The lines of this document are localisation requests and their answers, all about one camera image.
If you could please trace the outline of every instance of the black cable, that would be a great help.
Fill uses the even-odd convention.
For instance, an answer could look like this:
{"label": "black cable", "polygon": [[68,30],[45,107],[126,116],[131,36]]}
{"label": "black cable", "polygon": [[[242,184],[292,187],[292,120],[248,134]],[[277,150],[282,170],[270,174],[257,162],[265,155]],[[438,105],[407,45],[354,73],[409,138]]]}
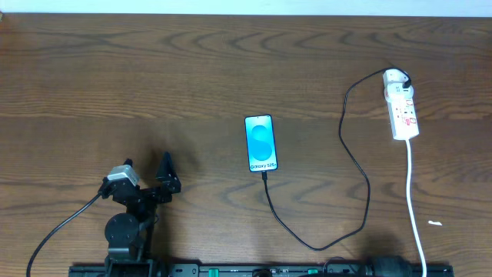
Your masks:
{"label": "black cable", "polygon": [[69,223],[72,219],[76,218],[78,215],[80,215],[83,211],[85,211],[89,206],[91,206],[96,200],[98,200],[98,198],[101,196],[101,193],[99,192],[91,201],[89,201],[87,204],[85,204],[85,206],[83,206],[81,209],[79,209],[75,214],[71,215],[69,218],[67,218],[65,221],[63,221],[62,223],[60,223],[60,225],[56,226],[56,228],[53,229],[53,231],[51,231],[46,237],[45,239],[43,239],[43,241],[38,245],[38,248],[34,251],[34,253],[32,253],[32,256],[31,256],[31,259],[29,259],[29,263],[28,263],[28,268],[25,272],[25,276],[26,277],[31,277],[31,267],[32,267],[32,263],[34,262],[34,259],[36,258],[36,256],[38,255],[39,251],[41,250],[41,248],[43,247],[43,245],[45,245],[45,243],[59,230],[61,229],[63,226],[65,226],[65,224]]}
{"label": "black cable", "polygon": [[348,147],[345,145],[345,142],[344,140],[342,139],[341,137],[341,126],[342,126],[342,123],[344,122],[344,117],[345,117],[345,112],[347,111],[347,100],[348,100],[348,94],[350,93],[350,91],[358,84],[360,84],[361,82],[363,82],[364,80],[376,75],[376,74],[379,74],[379,73],[382,73],[382,72],[385,72],[389,69],[397,69],[399,71],[401,71],[405,76],[407,76],[408,80],[404,83],[404,88],[408,88],[410,87],[411,85],[411,79],[410,79],[410,76],[403,70],[397,68],[397,67],[394,67],[394,66],[391,66],[391,67],[388,67],[388,68],[383,68],[383,69],[380,69],[374,73],[371,73],[365,77],[363,77],[362,79],[360,79],[359,81],[355,82],[353,85],[351,85],[350,88],[348,88],[347,92],[345,93],[345,100],[344,100],[344,107],[342,109],[342,112],[341,112],[341,117],[340,117],[340,123],[338,124],[338,138],[340,139],[340,142],[341,144],[344,146],[345,150],[347,151],[348,155],[351,157],[352,159],[352,162],[354,162],[355,166],[357,166],[357,168],[359,169],[359,171],[361,172],[361,174],[363,175],[363,177],[366,179],[366,183],[367,183],[367,202],[366,202],[366,209],[365,209],[365,212],[364,212],[364,218],[362,219],[362,224],[361,224],[361,227],[359,227],[358,229],[354,230],[353,232],[350,232],[346,235],[343,235],[341,236],[340,238],[338,239],[335,239],[333,242],[331,242],[330,244],[326,245],[326,246],[323,246],[323,247],[320,247],[320,248],[316,248],[316,247],[313,247],[309,244],[307,244],[306,242],[304,242],[301,238],[299,238],[294,232],[292,232],[292,230],[290,230],[282,221],[281,219],[278,217],[277,213],[275,212],[275,209],[274,209],[274,206],[273,204],[271,203],[271,199],[270,199],[270,195],[268,194],[268,186],[267,186],[267,172],[262,172],[261,173],[261,177],[263,178],[263,183],[264,183],[264,191],[267,195],[267,199],[268,199],[268,204],[270,206],[270,210],[271,210],[271,213],[273,213],[275,219],[277,219],[278,223],[280,223],[280,225],[282,225],[286,230],[287,232],[289,232],[293,237],[295,237],[295,239],[297,239],[302,245],[306,246],[307,248],[309,248],[310,250],[313,250],[313,251],[323,251],[323,250],[326,250],[328,248],[330,248],[331,246],[337,244],[339,241],[341,240],[344,240],[352,235],[355,235],[357,234],[358,232],[360,232],[365,224],[366,224],[366,220],[367,220],[367,213],[369,212],[369,202],[371,201],[371,184],[369,183],[369,178],[367,177],[366,173],[364,172],[364,170],[361,168],[361,166],[359,165],[359,163],[357,162],[357,160],[354,158],[354,156],[352,155],[352,153],[350,152],[350,150],[348,150]]}

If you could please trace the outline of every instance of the robotic arm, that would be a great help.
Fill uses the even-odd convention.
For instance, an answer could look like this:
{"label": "robotic arm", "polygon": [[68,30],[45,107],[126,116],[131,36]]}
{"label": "robotic arm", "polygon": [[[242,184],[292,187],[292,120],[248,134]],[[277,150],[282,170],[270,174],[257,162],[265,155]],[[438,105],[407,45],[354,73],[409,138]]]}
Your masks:
{"label": "robotic arm", "polygon": [[[319,265],[165,265],[151,257],[151,240],[155,211],[159,204],[168,203],[172,195],[181,191],[181,183],[165,153],[156,175],[159,187],[140,189],[139,177],[127,159],[114,167],[103,179],[99,194],[103,199],[126,206],[126,212],[109,219],[105,228],[108,256],[104,266],[71,266],[68,277],[415,277],[421,267],[411,265],[401,257],[380,257],[366,263],[327,262]],[[427,267],[428,277],[453,277],[449,265]]]}

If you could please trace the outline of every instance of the white power cord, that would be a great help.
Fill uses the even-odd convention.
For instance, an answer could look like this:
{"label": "white power cord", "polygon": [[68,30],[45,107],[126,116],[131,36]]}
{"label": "white power cord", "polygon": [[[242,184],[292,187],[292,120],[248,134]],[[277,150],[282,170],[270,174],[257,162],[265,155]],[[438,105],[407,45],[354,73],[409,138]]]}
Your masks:
{"label": "white power cord", "polygon": [[410,140],[405,139],[407,143],[407,157],[408,157],[408,170],[407,170],[407,204],[408,212],[410,213],[410,220],[412,222],[412,229],[414,230],[415,242],[417,243],[418,255],[421,257],[422,263],[422,277],[427,277],[427,265],[425,264],[424,250],[422,250],[421,239],[418,236],[417,224],[415,223],[414,208],[412,208],[411,199],[411,176],[412,176],[412,151],[410,147]]}

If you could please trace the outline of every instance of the plug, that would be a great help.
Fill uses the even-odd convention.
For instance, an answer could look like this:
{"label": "plug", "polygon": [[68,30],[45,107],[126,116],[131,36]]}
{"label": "plug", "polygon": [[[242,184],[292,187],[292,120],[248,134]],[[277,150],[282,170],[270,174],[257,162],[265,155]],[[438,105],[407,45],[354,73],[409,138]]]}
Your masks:
{"label": "plug", "polygon": [[403,73],[402,71],[398,69],[388,69],[386,72],[383,74],[383,82],[384,86],[386,87],[388,84],[391,83],[406,83],[410,79],[405,75],[407,74],[406,72]]}
{"label": "plug", "polygon": [[414,88],[405,87],[409,78],[397,69],[389,69],[383,74],[384,98],[390,114],[393,139],[407,140],[419,134],[415,114]]}

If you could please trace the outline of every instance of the charging cable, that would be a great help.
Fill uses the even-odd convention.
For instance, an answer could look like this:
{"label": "charging cable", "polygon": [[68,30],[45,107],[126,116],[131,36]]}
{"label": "charging cable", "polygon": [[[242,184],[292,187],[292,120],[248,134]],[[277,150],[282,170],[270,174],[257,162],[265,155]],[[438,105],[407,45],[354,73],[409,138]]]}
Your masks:
{"label": "charging cable", "polygon": [[61,229],[63,226],[65,226],[67,223],[69,223],[72,219],[76,218],[78,215],[82,214],[83,211],[85,211],[88,207],[90,207],[98,198],[101,197],[101,193],[98,193],[94,198],[89,201],[87,204],[85,204],[81,209],[79,209],[75,214],[71,215],[69,218],[64,220],[62,223],[60,223],[58,226],[56,226],[46,237],[45,239],[42,240],[42,242],[38,245],[34,253],[32,253],[31,258],[29,259],[28,263],[28,268],[25,270],[25,275],[26,277],[31,277],[31,268],[32,264],[34,263],[34,259],[38,255],[39,251],[41,251],[41,248],[45,245],[45,243],[56,233],[58,232],[59,229]]}
{"label": "charging cable", "polygon": [[415,237],[415,242],[417,243],[417,249],[418,249],[418,255],[421,257],[421,263],[422,263],[422,277],[427,276],[427,265],[425,264],[425,257],[424,257],[424,250],[422,250],[422,244],[421,244],[421,239],[419,238],[418,231],[417,231],[417,223],[415,223],[415,216],[414,216],[414,208],[412,207],[412,199],[411,199],[411,176],[412,176],[412,151],[410,147],[410,140],[405,139],[405,142],[407,143],[407,164],[408,164],[408,170],[407,170],[407,205],[408,205],[408,212],[410,213],[410,221],[412,223],[412,230],[414,230],[414,237]]}
{"label": "charging cable", "polygon": [[343,106],[343,109],[341,111],[340,123],[338,124],[338,138],[340,139],[341,144],[344,146],[345,151],[347,151],[347,154],[351,157],[352,162],[354,162],[355,166],[357,166],[357,168],[359,169],[359,171],[361,172],[361,174],[363,175],[363,177],[364,177],[364,179],[366,180],[366,183],[367,183],[367,201],[366,201],[366,207],[365,207],[365,210],[364,210],[364,217],[362,218],[362,223],[361,223],[361,226],[359,228],[355,229],[352,232],[349,232],[346,235],[341,236],[338,239],[335,239],[333,242],[331,242],[331,243],[329,243],[329,244],[327,244],[327,245],[325,245],[323,247],[320,247],[320,248],[316,248],[316,247],[313,247],[313,246],[307,244],[301,238],[299,238],[294,232],[292,232],[292,230],[290,230],[282,222],[282,220],[278,217],[277,213],[275,212],[274,206],[271,203],[270,194],[268,193],[267,172],[263,171],[261,173],[261,178],[263,179],[263,183],[264,183],[264,191],[265,191],[265,194],[267,195],[267,200],[268,200],[268,204],[270,206],[271,213],[274,215],[275,219],[277,219],[278,223],[280,223],[280,225],[282,225],[282,227],[284,227],[285,230],[287,230],[287,232],[289,232],[289,234],[291,234],[295,239],[297,239],[298,242],[300,242],[302,245],[306,246],[310,250],[313,250],[313,251],[323,251],[323,250],[326,250],[326,249],[330,248],[331,246],[337,244],[339,241],[342,241],[342,240],[344,240],[344,239],[346,239],[346,238],[348,238],[348,237],[350,237],[352,235],[355,235],[355,234],[359,233],[364,228],[364,226],[366,225],[367,214],[369,213],[369,202],[371,201],[371,184],[369,183],[369,178],[367,177],[366,172],[364,172],[364,170],[359,165],[359,163],[357,162],[357,160],[355,159],[355,157],[352,155],[352,153],[350,152],[350,150],[348,150],[347,145],[345,145],[345,142],[344,142],[344,140],[341,137],[341,126],[344,123],[345,112],[347,111],[348,95],[350,94],[350,92],[352,91],[352,89],[355,88],[355,86],[357,86],[360,83],[362,83],[363,81],[369,79],[370,77],[375,76],[377,74],[380,74],[382,72],[386,72],[387,70],[390,70],[390,69],[397,69],[399,72],[401,72],[402,74],[404,74],[407,77],[406,81],[402,85],[403,88],[409,88],[411,86],[411,78],[410,78],[410,76],[405,71],[403,71],[402,69],[399,69],[398,67],[391,66],[391,67],[388,67],[388,68],[380,69],[380,70],[378,70],[376,72],[372,72],[371,74],[363,77],[359,81],[357,81],[354,84],[352,84],[350,86],[350,88],[348,88],[347,92],[345,92],[344,106]]}

